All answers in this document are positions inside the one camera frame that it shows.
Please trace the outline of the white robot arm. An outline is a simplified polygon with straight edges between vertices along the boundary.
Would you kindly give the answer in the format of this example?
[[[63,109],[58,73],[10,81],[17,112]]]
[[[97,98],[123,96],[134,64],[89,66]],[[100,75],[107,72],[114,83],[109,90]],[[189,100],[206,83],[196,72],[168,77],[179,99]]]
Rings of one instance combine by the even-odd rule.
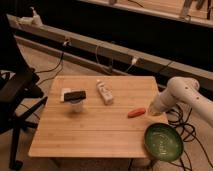
[[[170,110],[176,103],[183,102],[213,127],[213,101],[201,95],[198,90],[199,82],[196,79],[173,77],[167,82],[167,87],[150,103],[148,113],[158,116]]]

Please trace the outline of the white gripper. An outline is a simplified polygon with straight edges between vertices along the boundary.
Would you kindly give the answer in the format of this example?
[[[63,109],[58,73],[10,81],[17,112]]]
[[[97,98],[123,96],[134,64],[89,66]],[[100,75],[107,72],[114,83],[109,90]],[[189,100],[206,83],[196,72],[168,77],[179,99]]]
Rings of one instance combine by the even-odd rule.
[[[152,116],[161,115],[174,105],[174,98],[168,90],[159,93],[150,103],[148,113]]]

